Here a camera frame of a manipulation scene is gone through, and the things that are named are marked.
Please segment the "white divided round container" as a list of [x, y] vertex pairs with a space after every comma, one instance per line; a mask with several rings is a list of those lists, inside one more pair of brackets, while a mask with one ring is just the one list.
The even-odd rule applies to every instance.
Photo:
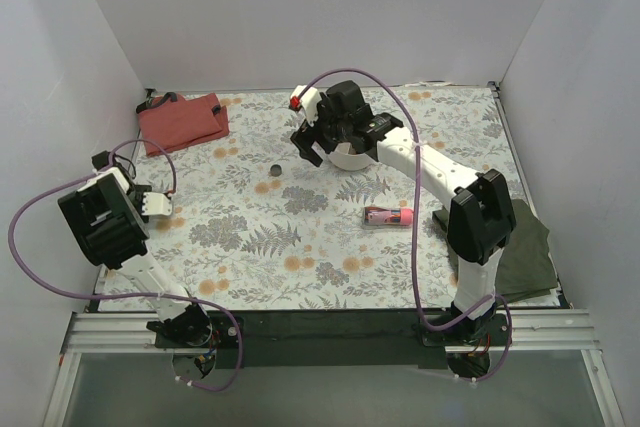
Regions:
[[357, 153], [348, 142], [338, 144], [328, 155], [328, 160], [338, 169], [348, 172], [361, 171], [374, 164], [371, 157], [365, 153]]

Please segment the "small dark round cap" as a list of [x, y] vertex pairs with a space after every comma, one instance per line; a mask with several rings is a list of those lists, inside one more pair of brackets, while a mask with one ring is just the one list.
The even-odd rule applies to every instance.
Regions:
[[278, 164], [274, 164], [270, 167], [270, 175], [272, 177], [280, 177], [282, 175], [282, 167]]

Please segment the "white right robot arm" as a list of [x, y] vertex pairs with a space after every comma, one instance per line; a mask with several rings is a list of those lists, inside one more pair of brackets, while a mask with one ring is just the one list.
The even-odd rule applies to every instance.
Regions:
[[305, 115], [291, 136], [301, 158], [320, 166], [321, 152], [330, 154], [348, 143], [357, 153], [413, 180], [416, 196], [427, 191], [447, 208], [446, 239], [458, 258], [451, 318], [437, 324], [421, 322], [431, 332], [452, 329], [464, 344], [479, 342], [489, 331], [498, 264], [516, 226], [505, 177], [495, 169], [478, 172], [421, 143], [410, 117], [373, 113], [352, 81], [324, 92], [298, 86], [289, 107]]

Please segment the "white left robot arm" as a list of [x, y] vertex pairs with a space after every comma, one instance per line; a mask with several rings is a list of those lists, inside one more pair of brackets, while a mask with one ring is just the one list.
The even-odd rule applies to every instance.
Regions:
[[149, 220], [173, 213], [168, 194], [137, 185], [121, 168], [110, 167], [60, 198], [58, 206], [91, 264], [118, 273], [149, 295], [157, 315], [150, 330], [181, 345], [200, 347], [210, 341], [213, 324], [206, 311], [146, 246]]

